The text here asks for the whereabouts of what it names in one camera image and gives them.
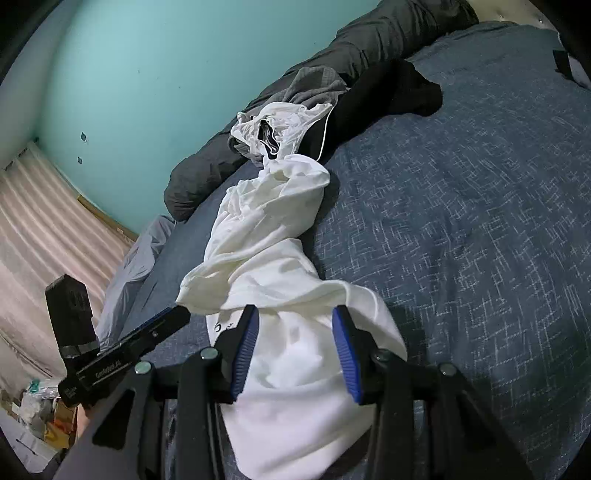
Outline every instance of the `teal wall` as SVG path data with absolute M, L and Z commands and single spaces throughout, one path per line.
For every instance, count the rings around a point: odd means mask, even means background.
M 180 160 L 376 3 L 84 0 L 56 54 L 41 147 L 93 203 L 139 232 L 166 213 L 163 191 Z

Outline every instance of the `wall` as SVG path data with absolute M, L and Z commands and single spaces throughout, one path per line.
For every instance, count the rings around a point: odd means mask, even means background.
M 32 138 L 54 52 L 79 4 L 64 0 L 39 26 L 0 85 L 0 168 Z
M 556 30 L 544 14 L 528 0 L 468 0 L 468 3 L 481 22 L 509 21 Z
M 140 231 L 165 213 L 180 160 L 376 3 L 85 0 L 56 57 L 41 146 L 91 201 Z

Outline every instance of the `plastic bag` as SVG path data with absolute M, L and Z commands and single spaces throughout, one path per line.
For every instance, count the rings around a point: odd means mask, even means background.
M 29 389 L 25 395 L 30 395 L 40 400 L 53 399 L 60 396 L 57 391 L 57 384 L 60 382 L 58 378 L 48 378 L 46 380 L 34 380 L 31 382 Z
M 43 399 L 33 397 L 33 395 L 30 395 L 29 393 L 25 393 L 22 396 L 18 416 L 25 424 L 30 425 L 33 422 L 35 415 L 37 415 L 43 408 L 42 402 Z

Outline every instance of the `screw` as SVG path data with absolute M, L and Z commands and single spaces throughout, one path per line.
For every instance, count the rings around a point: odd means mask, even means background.
M 137 362 L 134 367 L 135 373 L 138 375 L 145 375 L 152 370 L 152 364 L 150 362 Z
M 393 356 L 394 354 L 385 348 L 380 348 L 374 352 L 374 360 L 378 362 L 388 362 Z
M 441 364 L 439 371 L 446 377 L 453 377 L 457 373 L 457 368 L 454 364 Z
M 203 360 L 214 360 L 217 358 L 218 351 L 214 347 L 208 346 L 201 350 L 200 355 Z

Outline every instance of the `blue bedspread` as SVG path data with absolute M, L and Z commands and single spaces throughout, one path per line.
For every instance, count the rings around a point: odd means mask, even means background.
M 411 60 L 443 107 L 341 146 L 302 237 L 321 277 L 381 294 L 409 361 L 460 367 L 538 479 L 564 471 L 591 414 L 591 92 L 555 72 L 554 48 L 554 32 L 490 22 L 422 49 Z M 177 226 L 126 332 L 174 302 L 225 190 L 255 175 L 245 164 Z M 148 358 L 206 343 L 195 317 Z M 361 478 L 364 448 L 328 477 Z M 242 478 L 231 452 L 227 470 Z

